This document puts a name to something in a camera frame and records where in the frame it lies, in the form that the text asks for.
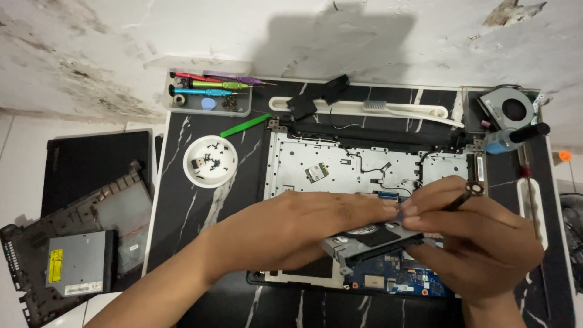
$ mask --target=blue bottle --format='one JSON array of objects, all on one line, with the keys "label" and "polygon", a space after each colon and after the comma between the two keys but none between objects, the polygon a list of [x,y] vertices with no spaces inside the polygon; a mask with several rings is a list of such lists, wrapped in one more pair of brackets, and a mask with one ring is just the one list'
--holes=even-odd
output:
[{"label": "blue bottle", "polygon": [[539,135],[547,135],[549,132],[550,127],[546,123],[528,125],[518,130],[514,128],[506,128],[491,133],[484,138],[486,152],[496,155],[513,151],[522,146],[526,140],[538,137]]}]

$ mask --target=black marble surface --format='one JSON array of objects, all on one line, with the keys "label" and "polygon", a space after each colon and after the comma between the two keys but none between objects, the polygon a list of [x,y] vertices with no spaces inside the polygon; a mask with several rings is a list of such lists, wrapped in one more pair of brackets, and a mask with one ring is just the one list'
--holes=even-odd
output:
[{"label": "black marble surface", "polygon": [[[205,135],[218,135],[243,121],[271,112],[273,96],[298,95],[304,83],[277,81],[278,86],[256,88],[254,111],[247,118],[173,113],[166,134],[166,148],[160,170],[156,216],[148,271],[171,257],[193,240],[201,229],[227,218],[262,198],[260,168],[265,164],[269,132],[263,125],[227,139],[235,146],[240,163],[234,178],[217,189],[194,186],[182,170],[188,145]],[[386,100],[389,103],[439,104],[450,114],[460,110],[461,97],[455,90],[369,88],[351,86],[343,100]],[[307,120],[330,124],[330,115]],[[451,127],[431,121],[398,118],[333,116],[335,126],[360,124],[388,131],[430,132],[448,135]],[[537,141],[533,174],[543,189],[549,249],[543,265],[533,270],[517,286],[515,295],[528,327],[573,327],[573,305],[552,177],[546,147]],[[515,181],[519,178],[516,152],[489,156],[487,171],[490,196],[518,212]],[[406,297],[400,295],[362,296],[345,292],[324,292],[247,284],[245,272],[232,273],[214,285],[185,314],[178,326],[190,327],[463,327],[459,299]]]}]

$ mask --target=hand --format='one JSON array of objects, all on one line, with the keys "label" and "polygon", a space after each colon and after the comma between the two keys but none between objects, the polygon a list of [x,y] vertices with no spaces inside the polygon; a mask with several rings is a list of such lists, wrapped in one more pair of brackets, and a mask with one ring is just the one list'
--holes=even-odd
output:
[{"label": "hand", "polygon": [[411,246],[407,252],[435,271],[471,305],[510,291],[543,257],[533,223],[488,197],[472,197],[459,211],[440,209],[463,193],[466,180],[432,182],[402,204],[405,228],[438,232],[444,248]]},{"label": "hand", "polygon": [[285,191],[203,231],[209,279],[238,270],[291,270],[325,252],[320,242],[342,231],[388,221],[397,204],[359,194]]}]

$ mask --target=white wall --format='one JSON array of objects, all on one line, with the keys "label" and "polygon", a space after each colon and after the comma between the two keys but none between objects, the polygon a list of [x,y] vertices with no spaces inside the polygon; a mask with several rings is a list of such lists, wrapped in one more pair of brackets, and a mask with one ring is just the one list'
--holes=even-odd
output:
[{"label": "white wall", "polygon": [[[165,72],[144,63],[180,55],[253,61],[267,76],[519,83],[554,98],[544,118],[555,145],[582,145],[583,2],[552,0],[532,19],[483,26],[500,1],[352,0],[336,10],[329,0],[1,0],[0,107],[159,120]],[[507,10],[514,21],[521,11]]]}]

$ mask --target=screwdriver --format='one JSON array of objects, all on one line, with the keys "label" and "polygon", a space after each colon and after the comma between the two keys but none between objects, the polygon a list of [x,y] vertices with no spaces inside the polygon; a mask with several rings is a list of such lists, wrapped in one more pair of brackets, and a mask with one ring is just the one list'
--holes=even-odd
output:
[{"label": "screwdriver", "polygon": [[168,86],[168,94],[174,97],[176,93],[187,93],[190,95],[205,95],[205,96],[214,96],[214,97],[224,97],[230,95],[246,95],[246,93],[238,93],[238,92],[231,92],[227,90],[221,89],[181,89],[175,88],[173,85]]},{"label": "screwdriver", "polygon": [[225,88],[225,89],[246,89],[249,85],[239,82],[204,82],[192,81],[192,86],[196,87],[211,87],[211,88]]},{"label": "screwdriver", "polygon": [[253,78],[251,76],[244,76],[242,78],[232,78],[232,77],[229,77],[229,76],[225,76],[225,78],[231,79],[231,80],[235,80],[235,81],[239,81],[241,83],[246,83],[246,84],[249,84],[249,85],[256,85],[256,84],[277,85],[277,84],[274,84],[274,83],[263,82],[262,80]]},{"label": "screwdriver", "polygon": [[182,73],[182,72],[170,72],[170,77],[171,78],[175,78],[176,76],[179,76],[181,78],[191,78],[193,80],[204,81],[204,82],[217,82],[217,83],[221,83],[222,82],[219,79],[206,78],[206,77],[200,76],[200,75],[194,75],[194,74]]}]

